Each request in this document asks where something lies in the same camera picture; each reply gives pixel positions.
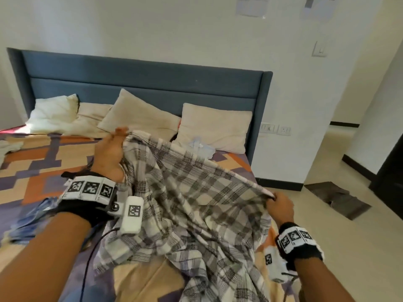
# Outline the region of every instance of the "checkered shirt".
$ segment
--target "checkered shirt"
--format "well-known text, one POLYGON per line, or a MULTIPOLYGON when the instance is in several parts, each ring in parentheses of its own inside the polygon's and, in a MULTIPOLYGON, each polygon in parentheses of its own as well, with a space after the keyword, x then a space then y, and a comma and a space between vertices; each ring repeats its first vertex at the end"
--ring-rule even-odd
MULTIPOLYGON (((163 255, 190 277, 181 301, 269 301, 254 265, 270 217, 263 188, 181 147, 134 131, 123 144, 119 197, 144 199, 141 231, 110 233, 94 260, 100 274, 163 255)), ((105 232, 119 226, 111 221, 105 232)))

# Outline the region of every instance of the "person's left hand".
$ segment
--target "person's left hand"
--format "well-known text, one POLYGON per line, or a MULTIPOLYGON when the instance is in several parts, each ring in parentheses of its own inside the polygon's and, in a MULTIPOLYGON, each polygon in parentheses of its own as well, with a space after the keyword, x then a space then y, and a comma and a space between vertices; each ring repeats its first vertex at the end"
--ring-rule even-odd
POLYGON ((123 141, 127 136, 127 127, 118 127, 115 132, 104 137, 95 145, 94 163, 91 171, 111 179, 123 182, 124 172, 119 163, 123 158, 123 141))

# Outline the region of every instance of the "geometric patterned bedsheet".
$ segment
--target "geometric patterned bedsheet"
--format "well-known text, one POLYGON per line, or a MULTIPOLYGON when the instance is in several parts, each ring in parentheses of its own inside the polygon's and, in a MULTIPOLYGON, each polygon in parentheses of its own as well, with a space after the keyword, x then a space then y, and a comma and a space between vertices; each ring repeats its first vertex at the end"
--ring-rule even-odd
MULTIPOLYGON (((1 240, 4 231, 9 230, 24 212, 36 205, 36 202, 46 197, 59 196, 63 192, 65 179, 60 175, 64 171, 77 172, 87 165, 93 157, 95 143, 99 140, 59 134, 0 134, 0 140, 10 143, 24 142, 21 150, 5 157, 0 168, 1 240)), ((212 160, 223 168, 256 182, 246 155, 217 151, 212 160)), ((13 258, 10 254, 4 255, 8 252, 5 251, 6 248, 14 246, 0 248, 0 271, 2 265, 5 265, 2 263, 4 257, 7 258, 6 262, 13 258)), ((88 252, 89 250, 78 256, 62 299, 81 285, 83 263, 88 259, 88 252)), ((256 253, 256 265, 270 288, 271 300, 282 301, 284 288, 268 280, 262 254, 256 253)), ((150 263, 121 265, 114 269, 113 274, 103 278, 106 279, 106 283, 102 283, 104 287, 111 287, 112 292, 118 294, 117 301, 177 302, 186 282, 164 259, 155 259, 150 263)), ((96 283, 93 275, 89 273, 88 286, 96 283)), ((295 295, 291 292, 290 294, 287 301, 296 301, 295 295)))

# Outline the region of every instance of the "pillow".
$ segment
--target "pillow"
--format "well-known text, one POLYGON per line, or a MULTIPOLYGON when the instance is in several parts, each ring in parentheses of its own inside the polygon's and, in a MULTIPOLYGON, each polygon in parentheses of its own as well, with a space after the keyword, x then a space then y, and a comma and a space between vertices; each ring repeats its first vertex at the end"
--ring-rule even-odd
POLYGON ((26 122, 29 133, 63 133, 76 119, 77 111, 78 98, 75 94, 37 99, 35 100, 35 109, 26 122))
POLYGON ((218 110, 183 104, 182 121, 173 143, 188 144, 196 137, 219 151, 245 153, 252 111, 218 110))
POLYGON ((82 136, 88 138, 103 138, 108 132, 99 129, 97 125, 107 115, 113 105, 80 103, 77 119, 71 123, 64 136, 82 136))
POLYGON ((180 117, 159 110, 122 89, 98 128, 112 132, 116 127, 127 126, 130 130, 142 130, 169 142, 178 132, 180 120, 180 117))

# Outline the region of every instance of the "headboard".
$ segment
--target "headboard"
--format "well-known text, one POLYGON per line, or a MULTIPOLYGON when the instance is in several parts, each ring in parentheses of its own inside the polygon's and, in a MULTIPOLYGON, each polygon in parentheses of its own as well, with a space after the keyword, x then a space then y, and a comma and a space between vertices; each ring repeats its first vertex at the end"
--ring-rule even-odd
POLYGON ((121 88, 177 116, 183 103, 253 112, 246 139, 252 162, 273 72, 170 64, 7 48, 28 116, 35 99, 76 93, 114 104, 121 88))

